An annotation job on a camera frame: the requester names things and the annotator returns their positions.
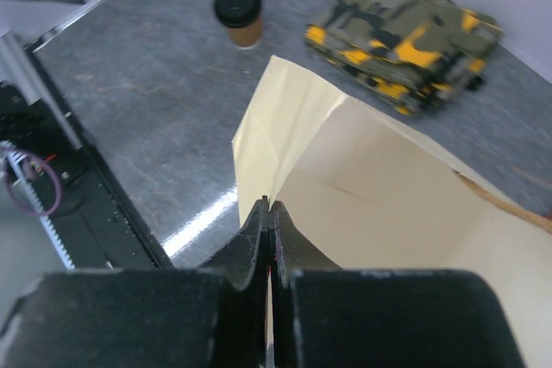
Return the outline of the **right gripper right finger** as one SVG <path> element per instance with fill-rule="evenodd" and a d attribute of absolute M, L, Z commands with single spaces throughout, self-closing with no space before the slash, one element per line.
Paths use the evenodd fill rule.
<path fill-rule="evenodd" d="M 278 367 L 521 367 L 502 306 L 457 269 L 345 270 L 270 212 Z"/>

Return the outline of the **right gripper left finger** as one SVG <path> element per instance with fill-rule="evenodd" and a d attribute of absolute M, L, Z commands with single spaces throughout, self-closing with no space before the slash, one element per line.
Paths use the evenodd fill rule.
<path fill-rule="evenodd" d="M 268 201 L 196 268 L 48 273 L 1 328 L 4 367 L 262 367 Z"/>

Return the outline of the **brown paper bag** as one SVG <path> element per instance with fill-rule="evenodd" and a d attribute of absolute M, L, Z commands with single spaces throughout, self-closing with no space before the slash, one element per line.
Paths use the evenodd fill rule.
<path fill-rule="evenodd" d="M 273 56 L 232 149 L 240 217 L 266 196 L 340 266 L 474 271 L 524 361 L 550 366 L 550 220 L 428 136 Z"/>

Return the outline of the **black plastic cup lid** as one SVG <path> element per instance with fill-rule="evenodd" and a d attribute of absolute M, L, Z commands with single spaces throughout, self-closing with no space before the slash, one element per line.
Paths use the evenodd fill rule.
<path fill-rule="evenodd" d="M 260 16 L 262 0 L 214 0 L 213 10 L 223 26 L 244 28 Z"/>

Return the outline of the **brown paper coffee cup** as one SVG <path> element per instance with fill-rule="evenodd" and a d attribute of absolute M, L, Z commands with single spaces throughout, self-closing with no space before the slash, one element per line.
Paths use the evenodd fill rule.
<path fill-rule="evenodd" d="M 226 28 L 228 36 L 232 43 L 242 49 L 249 50 L 255 48 L 263 35 L 263 18 L 259 14 L 254 21 L 247 26 L 239 28 Z"/>

